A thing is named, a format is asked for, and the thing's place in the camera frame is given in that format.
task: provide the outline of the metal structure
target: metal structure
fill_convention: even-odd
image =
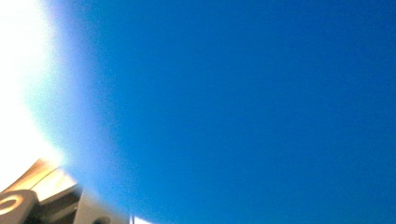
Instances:
[[[66,173],[37,161],[0,193],[0,224],[127,224],[99,203]]]

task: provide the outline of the beige panel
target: beige panel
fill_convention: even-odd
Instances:
[[[64,171],[40,159],[3,192],[32,189],[37,193],[38,200],[43,201],[76,184]]]

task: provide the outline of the lens flare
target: lens flare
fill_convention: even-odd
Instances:
[[[53,30],[44,12],[35,0],[0,1],[0,190],[40,157],[61,162],[35,126],[26,100],[51,78]]]

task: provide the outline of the bolt hole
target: bolt hole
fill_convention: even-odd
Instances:
[[[109,223],[110,223],[109,217],[99,217],[92,224],[109,224]]]

